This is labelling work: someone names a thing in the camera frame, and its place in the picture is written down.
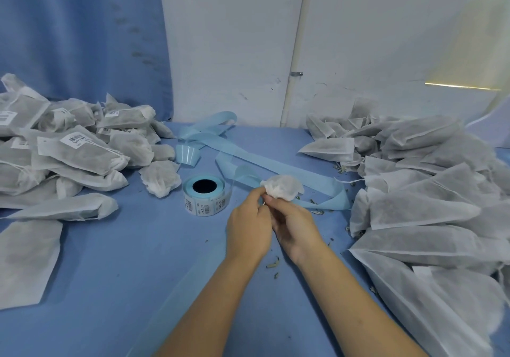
hand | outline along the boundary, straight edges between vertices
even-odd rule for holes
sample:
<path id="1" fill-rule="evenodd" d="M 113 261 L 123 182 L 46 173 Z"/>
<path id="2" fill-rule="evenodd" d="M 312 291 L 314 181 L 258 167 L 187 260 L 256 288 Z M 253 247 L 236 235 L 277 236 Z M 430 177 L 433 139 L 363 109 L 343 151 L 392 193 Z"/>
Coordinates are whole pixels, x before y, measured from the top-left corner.
<path id="1" fill-rule="evenodd" d="M 255 188 L 246 200 L 235 208 L 227 223 L 227 259 L 242 259 L 258 265 L 271 247 L 271 213 L 269 207 L 259 206 L 258 199 L 266 192 Z"/>
<path id="2" fill-rule="evenodd" d="M 325 245 L 312 214 L 305 208 L 283 199 L 262 196 L 271 210 L 271 223 L 278 242 L 289 258 L 298 266 Z"/>

yellow light strip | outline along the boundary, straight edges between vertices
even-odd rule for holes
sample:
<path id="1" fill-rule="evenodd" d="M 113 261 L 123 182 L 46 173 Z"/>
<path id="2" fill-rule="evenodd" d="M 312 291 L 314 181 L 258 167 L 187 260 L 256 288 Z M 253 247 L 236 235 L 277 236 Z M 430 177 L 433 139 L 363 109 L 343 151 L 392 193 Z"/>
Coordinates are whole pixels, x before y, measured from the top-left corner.
<path id="1" fill-rule="evenodd" d="M 446 86 L 446 87 L 456 87 L 459 89 L 478 89 L 478 90 L 494 90 L 494 91 L 500 91 L 499 89 L 489 89 L 486 87 L 473 87 L 473 86 L 456 86 L 456 85 L 443 85 L 441 83 L 430 83 L 425 82 L 426 85 L 433 85 L 433 86 Z"/>

table surface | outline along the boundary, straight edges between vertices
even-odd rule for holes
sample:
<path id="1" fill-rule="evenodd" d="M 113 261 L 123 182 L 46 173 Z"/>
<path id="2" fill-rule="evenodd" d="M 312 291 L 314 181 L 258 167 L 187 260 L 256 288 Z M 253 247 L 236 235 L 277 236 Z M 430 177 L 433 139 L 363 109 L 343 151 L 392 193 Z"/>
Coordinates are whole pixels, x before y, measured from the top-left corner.
<path id="1" fill-rule="evenodd" d="M 181 125 L 170 123 L 178 132 Z M 234 127 L 229 140 L 249 152 L 343 180 L 331 162 L 297 151 L 312 141 L 304 130 Z M 164 140 L 175 146 L 176 140 Z M 217 151 L 205 147 L 195 168 L 181 167 L 183 180 L 220 172 Z M 498 152 L 508 161 L 504 151 Z M 261 178 L 273 175 L 255 167 Z M 66 222 L 61 253 L 41 302 L 0 311 L 0 355 L 52 357 L 125 357 L 151 316 L 196 259 L 225 238 L 230 211 L 247 190 L 235 187 L 226 210 L 210 217 L 189 214 L 181 187 L 157 199 L 143 186 L 137 171 L 124 171 L 129 186 L 106 192 L 119 210 L 99 221 Z M 350 199 L 361 186 L 347 186 Z M 325 195 L 305 189 L 303 199 Z M 3 210 L 6 216 L 10 211 Z M 353 239 L 345 231 L 349 211 L 314 215 L 324 241 L 348 264 L 360 283 L 372 284 L 347 251 Z M 0 220 L 0 230 L 10 221 Z M 265 265 L 280 258 L 277 268 Z M 510 311 L 493 336 L 496 356 L 510 355 Z M 225 356 L 342 355 L 311 291 L 273 237 L 271 251 L 256 270 L 229 335 Z"/>

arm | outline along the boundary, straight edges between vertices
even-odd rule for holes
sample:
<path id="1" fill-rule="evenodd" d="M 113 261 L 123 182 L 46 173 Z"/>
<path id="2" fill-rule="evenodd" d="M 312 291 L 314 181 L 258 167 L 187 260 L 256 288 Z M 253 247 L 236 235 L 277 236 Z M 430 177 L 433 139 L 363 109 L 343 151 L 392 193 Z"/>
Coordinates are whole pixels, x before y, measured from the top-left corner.
<path id="1" fill-rule="evenodd" d="M 346 356 L 427 356 L 322 240 L 310 212 L 265 195 L 273 229 L 303 273 Z"/>
<path id="2" fill-rule="evenodd" d="M 256 267 L 271 246 L 271 217 L 254 189 L 227 224 L 225 260 L 156 353 L 157 357 L 220 357 L 233 316 Z"/>

roll of stickers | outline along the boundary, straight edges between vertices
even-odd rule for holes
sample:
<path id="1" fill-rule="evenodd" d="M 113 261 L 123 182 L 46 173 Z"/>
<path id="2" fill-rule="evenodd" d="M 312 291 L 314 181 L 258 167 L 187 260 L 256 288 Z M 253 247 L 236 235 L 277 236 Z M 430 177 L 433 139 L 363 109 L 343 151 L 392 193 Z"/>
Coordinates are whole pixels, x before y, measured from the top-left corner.
<path id="1" fill-rule="evenodd" d="M 212 216 L 230 201 L 231 190 L 216 176 L 199 175 L 186 180 L 182 186 L 186 210 L 196 216 Z"/>

